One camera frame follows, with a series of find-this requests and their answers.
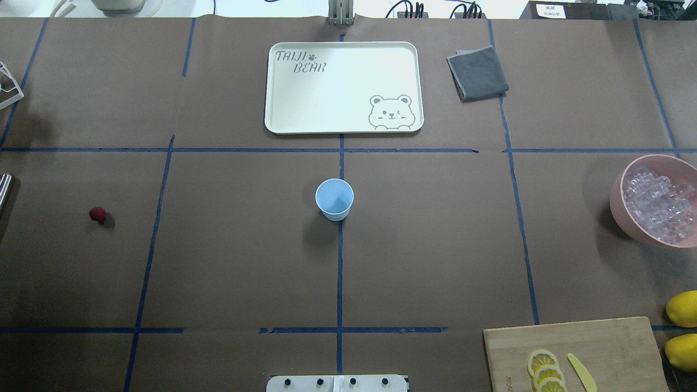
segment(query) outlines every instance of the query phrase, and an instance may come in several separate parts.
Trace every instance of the gray towel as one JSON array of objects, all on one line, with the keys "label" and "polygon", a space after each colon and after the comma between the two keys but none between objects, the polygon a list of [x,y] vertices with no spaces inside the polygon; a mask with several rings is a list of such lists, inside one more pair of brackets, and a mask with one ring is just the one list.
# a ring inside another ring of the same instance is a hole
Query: gray towel
[{"label": "gray towel", "polygon": [[479,100],[508,91],[496,50],[489,45],[477,50],[459,50],[447,58],[463,100]]}]

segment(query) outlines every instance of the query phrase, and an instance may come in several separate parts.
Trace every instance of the white tray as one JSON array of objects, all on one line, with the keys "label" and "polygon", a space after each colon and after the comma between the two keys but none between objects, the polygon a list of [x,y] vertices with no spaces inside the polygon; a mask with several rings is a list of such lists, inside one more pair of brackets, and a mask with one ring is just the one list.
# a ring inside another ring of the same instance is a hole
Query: white tray
[{"label": "white tray", "polygon": [[416,48],[277,43],[268,53],[264,123],[284,135],[415,132],[424,124]]}]

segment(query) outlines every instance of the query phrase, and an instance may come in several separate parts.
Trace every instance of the metal bracket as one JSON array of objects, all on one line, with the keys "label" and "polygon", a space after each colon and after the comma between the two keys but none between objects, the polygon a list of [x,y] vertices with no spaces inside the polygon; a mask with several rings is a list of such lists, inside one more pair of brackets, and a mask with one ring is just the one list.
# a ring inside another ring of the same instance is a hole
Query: metal bracket
[{"label": "metal bracket", "polygon": [[5,203],[10,196],[10,186],[12,185],[12,180],[12,175],[7,173],[0,177],[0,215],[2,215],[2,210],[5,208]]},{"label": "metal bracket", "polygon": [[12,105],[24,97],[17,80],[0,61],[0,109]]},{"label": "metal bracket", "polygon": [[266,392],[409,392],[409,377],[402,375],[274,376]]},{"label": "metal bracket", "polygon": [[353,0],[329,0],[329,24],[353,24]]}]

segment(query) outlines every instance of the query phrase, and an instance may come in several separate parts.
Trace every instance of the blue tape line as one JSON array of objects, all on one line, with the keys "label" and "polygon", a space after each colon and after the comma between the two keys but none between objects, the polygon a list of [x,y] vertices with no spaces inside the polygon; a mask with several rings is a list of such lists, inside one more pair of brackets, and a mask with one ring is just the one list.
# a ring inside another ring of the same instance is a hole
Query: blue tape line
[{"label": "blue tape line", "polygon": [[344,333],[344,221],[339,221],[339,263],[337,274],[337,374],[343,372],[343,333]]},{"label": "blue tape line", "polygon": [[491,46],[496,49],[496,41],[493,39],[493,23],[491,23],[491,19],[487,19],[487,24],[489,25],[489,41],[491,41]]},{"label": "blue tape line", "polygon": [[672,149],[510,149],[512,153],[675,153]]},{"label": "blue tape line", "polygon": [[336,333],[337,329],[333,326],[312,328],[312,327],[290,327],[290,328],[260,328],[259,333]]},{"label": "blue tape line", "polygon": [[140,294],[140,303],[138,305],[138,315],[135,322],[136,330],[140,330],[141,321],[143,320],[143,309],[145,308],[145,297],[148,293],[148,282],[150,280],[150,270],[153,266],[153,258],[155,256],[155,242],[160,229],[160,216],[162,215],[162,200],[164,199],[164,189],[167,186],[167,177],[169,176],[169,164],[172,158],[172,147],[174,145],[174,136],[169,140],[167,149],[167,159],[164,162],[164,172],[162,174],[162,184],[160,185],[160,198],[158,199],[158,209],[155,213],[155,224],[153,225],[153,235],[150,239],[150,250],[148,252],[148,264],[145,268],[145,276],[143,278],[143,289]]},{"label": "blue tape line", "polygon": [[[135,333],[134,328],[0,328],[0,333]],[[140,333],[184,333],[184,328],[143,328]]]},{"label": "blue tape line", "polygon": [[479,153],[473,149],[345,149],[347,153]]},{"label": "blue tape line", "polygon": [[184,328],[140,328],[139,333],[184,333]]},{"label": "blue tape line", "polygon": [[[339,178],[344,179],[344,134],[339,134]],[[344,221],[339,221],[337,246],[337,374],[344,371]]]},{"label": "blue tape line", "polygon": [[[496,47],[496,43],[493,38],[493,25],[491,19],[488,19],[489,23],[489,38],[491,40],[491,46]],[[498,105],[501,110],[501,123],[503,124],[504,136],[506,139],[506,151],[508,153],[508,165],[511,171],[511,182],[513,183],[513,196],[516,200],[516,211],[518,212],[518,226],[520,228],[521,237],[523,239],[523,251],[525,254],[525,267],[528,274],[528,291],[530,292],[530,304],[533,308],[533,320],[535,325],[539,325],[539,315],[537,314],[537,299],[535,296],[535,284],[533,282],[533,269],[530,266],[530,253],[528,252],[528,238],[525,233],[525,223],[523,222],[523,208],[521,207],[521,198],[518,191],[518,179],[516,179],[515,164],[513,162],[513,148],[511,145],[511,135],[508,130],[508,120],[506,119],[506,112],[503,109],[503,94],[498,94]]]},{"label": "blue tape line", "polygon": [[441,333],[447,331],[446,326],[412,326],[402,328],[371,326],[346,327],[344,333]]},{"label": "blue tape line", "polygon": [[174,136],[169,140],[167,147],[167,159],[164,162],[164,172],[162,173],[162,185],[160,185],[160,198],[158,199],[158,209],[155,213],[155,223],[153,224],[153,235],[150,239],[150,250],[148,251],[148,264],[145,267],[145,276],[143,277],[143,288],[140,293],[140,302],[138,305],[138,315],[135,322],[135,333],[133,334],[133,342],[131,344],[130,357],[128,359],[128,369],[126,370],[126,381],[123,385],[123,391],[128,392],[130,388],[130,380],[133,374],[133,364],[135,363],[136,348],[138,347],[138,335],[140,326],[143,320],[143,309],[145,308],[145,298],[148,294],[148,282],[150,280],[150,271],[153,266],[153,257],[155,256],[155,242],[160,229],[160,216],[162,215],[162,200],[164,199],[164,189],[167,186],[167,177],[169,176],[169,164],[172,158],[172,149],[174,147]]},{"label": "blue tape line", "polygon": [[126,380],[123,383],[123,392],[128,392],[130,390],[130,380],[133,376],[133,363],[135,362],[135,351],[138,347],[138,332],[133,334],[133,341],[131,342],[131,352],[128,357],[128,368],[126,369]]},{"label": "blue tape line", "polygon": [[697,328],[684,328],[682,326],[676,325],[652,325],[651,329],[653,331],[668,331],[668,332],[682,332],[682,333],[697,333]]},{"label": "blue tape line", "polygon": [[[39,46],[41,45],[41,40],[43,39],[43,35],[46,32],[46,26],[48,25],[48,19],[49,18],[44,18],[43,25],[41,26],[41,31],[39,31],[39,37],[36,38],[36,43],[34,44],[34,51],[31,53],[31,57],[29,57],[29,63],[26,65],[26,70],[24,71],[24,77],[22,78],[22,81],[20,82],[20,88],[23,90],[24,85],[26,84],[26,79],[29,76],[29,71],[31,71],[31,67],[34,64],[34,59],[36,58],[36,53],[39,51]],[[15,112],[17,111],[17,106],[19,103],[22,102],[22,100],[19,100],[15,102],[12,105],[12,109],[10,110],[10,115],[7,118],[7,123],[5,124],[5,129],[2,132],[2,138],[0,138],[0,149],[2,149],[2,146],[5,144],[5,139],[7,139],[7,135],[10,132],[10,127],[12,126],[12,120],[15,118]]]},{"label": "blue tape line", "polygon": [[196,29],[196,18],[191,18],[191,27],[189,28],[189,43],[186,45],[186,57],[184,58],[184,68],[181,71],[181,76],[186,77],[186,71],[189,69],[189,56],[191,55],[191,43],[194,41],[194,29]]},{"label": "blue tape line", "polygon": [[176,153],[337,153],[339,149],[265,149],[265,148],[197,148],[178,147]]},{"label": "blue tape line", "polygon": [[671,146],[673,146],[673,151],[675,156],[680,158],[680,153],[677,150],[677,144],[675,143],[675,138],[673,137],[673,130],[671,130],[671,125],[668,123],[668,117],[666,116],[666,110],[663,107],[663,101],[661,100],[660,94],[658,94],[658,89],[656,88],[656,82],[653,78],[653,73],[651,72],[651,66],[649,65],[649,60],[646,57],[646,51],[644,50],[644,42],[641,39],[641,31],[639,30],[639,21],[637,19],[634,22],[634,33],[636,34],[636,42],[639,44],[639,51],[641,51],[641,57],[644,60],[644,67],[646,68],[646,73],[649,76],[649,82],[651,83],[651,89],[654,91],[654,97],[656,98],[656,103],[658,104],[658,109],[661,112],[661,118],[663,119],[663,125],[666,127],[666,132],[668,133],[668,139],[671,141]]},{"label": "blue tape line", "polygon": [[[442,333],[446,326],[343,326],[342,333]],[[260,328],[259,333],[336,333],[337,329],[328,327],[289,327],[289,328]]]},{"label": "blue tape line", "polygon": [[167,149],[100,147],[6,147],[8,153],[166,153]]}]

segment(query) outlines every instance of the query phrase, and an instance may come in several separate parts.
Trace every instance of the lemon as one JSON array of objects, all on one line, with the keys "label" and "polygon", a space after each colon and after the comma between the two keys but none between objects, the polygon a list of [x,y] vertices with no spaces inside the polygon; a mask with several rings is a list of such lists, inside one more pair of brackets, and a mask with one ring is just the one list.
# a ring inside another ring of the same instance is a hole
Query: lemon
[{"label": "lemon", "polygon": [[533,377],[533,383],[535,383],[535,388],[539,388],[542,382],[548,378],[555,378],[561,380],[562,383],[566,382],[564,378],[564,373],[556,365],[544,365],[537,368],[535,376]]},{"label": "lemon", "polygon": [[535,350],[528,357],[528,373],[530,373],[531,377],[534,377],[537,369],[544,365],[554,365],[558,368],[559,361],[557,361],[557,357],[554,354],[545,349]]},{"label": "lemon", "polygon": [[697,372],[697,333],[676,336],[666,343],[666,356],[675,368]]},{"label": "lemon", "polygon": [[566,389],[562,380],[550,377],[542,381],[542,384],[537,387],[537,392],[569,392],[569,390]]},{"label": "lemon", "polygon": [[675,325],[694,328],[697,326],[697,291],[683,292],[666,304],[666,313]]}]

